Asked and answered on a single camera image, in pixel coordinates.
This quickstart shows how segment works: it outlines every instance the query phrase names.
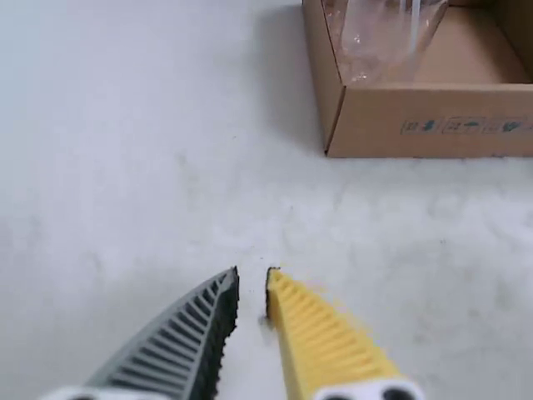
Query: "open cardboard box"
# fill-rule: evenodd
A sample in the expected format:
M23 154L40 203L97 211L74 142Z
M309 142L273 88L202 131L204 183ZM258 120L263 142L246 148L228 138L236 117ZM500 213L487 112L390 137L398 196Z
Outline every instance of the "open cardboard box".
M330 157L533 156L533 0L451 0L414 82L347 87L321 0L303 0Z

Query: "box wall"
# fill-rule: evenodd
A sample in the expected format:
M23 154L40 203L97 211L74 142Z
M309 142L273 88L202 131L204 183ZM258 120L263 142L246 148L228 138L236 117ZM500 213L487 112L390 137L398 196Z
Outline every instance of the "box wall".
M348 89L328 156L533 156L533 95L507 86Z
M344 87L337 71L321 0L303 0L302 6L316 102L321 117L324 142L329 143Z

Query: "plastic wrap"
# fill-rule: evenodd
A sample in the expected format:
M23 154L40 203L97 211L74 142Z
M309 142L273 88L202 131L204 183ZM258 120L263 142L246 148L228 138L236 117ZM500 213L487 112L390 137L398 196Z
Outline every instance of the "plastic wrap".
M324 0L343 82L414 78L448 0Z

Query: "bolt hole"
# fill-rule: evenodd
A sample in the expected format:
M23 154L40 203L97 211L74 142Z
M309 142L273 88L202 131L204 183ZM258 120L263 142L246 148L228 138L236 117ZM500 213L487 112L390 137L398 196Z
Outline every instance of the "bolt hole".
M404 389L387 389L383 393L384 400L415 400L415 397Z

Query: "white table surface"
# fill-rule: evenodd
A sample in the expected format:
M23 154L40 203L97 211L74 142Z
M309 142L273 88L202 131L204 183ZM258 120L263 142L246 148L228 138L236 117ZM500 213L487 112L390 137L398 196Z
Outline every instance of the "white table surface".
M533 161L326 159L297 0L7 0L0 54L0 398L83 383L235 264L221 400L285 398L279 264L429 399L531 395Z

